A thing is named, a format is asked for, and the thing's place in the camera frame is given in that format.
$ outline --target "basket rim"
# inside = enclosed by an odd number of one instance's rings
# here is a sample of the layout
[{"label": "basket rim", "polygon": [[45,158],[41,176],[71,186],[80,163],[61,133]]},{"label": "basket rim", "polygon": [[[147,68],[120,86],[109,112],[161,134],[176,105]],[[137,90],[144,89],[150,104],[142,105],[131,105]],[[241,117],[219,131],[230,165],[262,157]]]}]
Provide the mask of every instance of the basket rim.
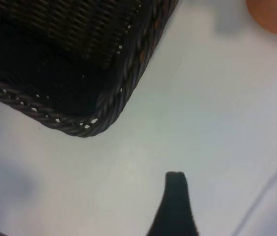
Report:
[{"label": "basket rim", "polygon": [[71,136],[90,137],[111,126],[126,106],[149,59],[155,50],[178,0],[142,0],[131,30],[125,37],[117,60],[116,82],[101,93],[97,110],[90,116],[70,116],[45,106],[31,97],[0,81],[0,102],[24,113],[43,125]]}]

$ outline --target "black wicker basket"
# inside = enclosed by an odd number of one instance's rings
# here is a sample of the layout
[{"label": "black wicker basket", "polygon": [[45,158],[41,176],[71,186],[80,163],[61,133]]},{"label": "black wicker basket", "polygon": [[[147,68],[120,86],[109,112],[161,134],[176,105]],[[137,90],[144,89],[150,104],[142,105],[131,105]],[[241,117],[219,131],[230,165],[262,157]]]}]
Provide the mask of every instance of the black wicker basket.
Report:
[{"label": "black wicker basket", "polygon": [[105,131],[178,0],[0,0],[0,102],[72,136]]}]

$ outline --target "white table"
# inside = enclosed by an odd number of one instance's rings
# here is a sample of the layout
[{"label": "white table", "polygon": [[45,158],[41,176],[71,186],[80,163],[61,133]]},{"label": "white table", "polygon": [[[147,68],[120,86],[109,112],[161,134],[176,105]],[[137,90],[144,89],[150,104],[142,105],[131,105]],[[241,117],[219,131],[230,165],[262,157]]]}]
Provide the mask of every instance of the white table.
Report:
[{"label": "white table", "polygon": [[124,112],[96,137],[0,103],[10,236],[144,236],[177,170],[202,236],[277,236],[277,37],[244,0],[181,0]]}]

